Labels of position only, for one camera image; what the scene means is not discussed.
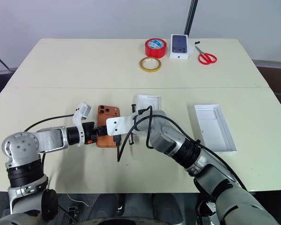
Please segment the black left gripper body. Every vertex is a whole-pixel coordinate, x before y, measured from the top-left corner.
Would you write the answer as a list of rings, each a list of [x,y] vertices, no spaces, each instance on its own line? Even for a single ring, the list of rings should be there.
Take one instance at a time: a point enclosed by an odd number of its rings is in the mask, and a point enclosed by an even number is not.
[[[82,128],[84,131],[84,144],[97,143],[95,122],[92,121],[92,122],[82,123]]]

